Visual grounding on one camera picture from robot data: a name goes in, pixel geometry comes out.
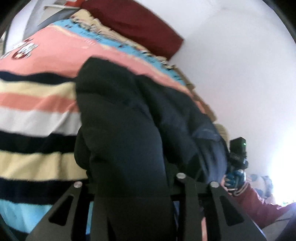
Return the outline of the dark red sleeve forearm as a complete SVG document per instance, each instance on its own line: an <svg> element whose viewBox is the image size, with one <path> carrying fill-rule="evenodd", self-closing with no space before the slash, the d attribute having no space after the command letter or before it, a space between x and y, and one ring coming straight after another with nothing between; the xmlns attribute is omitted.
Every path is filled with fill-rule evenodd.
<svg viewBox="0 0 296 241"><path fill-rule="evenodd" d="M233 194L233 198L261 229L295 208L295 203L287 206L266 203L248 182L245 182L238 194Z"/></svg>

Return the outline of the blue gloved right hand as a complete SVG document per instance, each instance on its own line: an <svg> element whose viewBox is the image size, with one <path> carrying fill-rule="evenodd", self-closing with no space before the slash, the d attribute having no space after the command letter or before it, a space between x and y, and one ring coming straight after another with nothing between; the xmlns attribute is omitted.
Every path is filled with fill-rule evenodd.
<svg viewBox="0 0 296 241"><path fill-rule="evenodd" d="M221 182L221 186L231 195L240 196L249 187L246 173L243 170L228 172Z"/></svg>

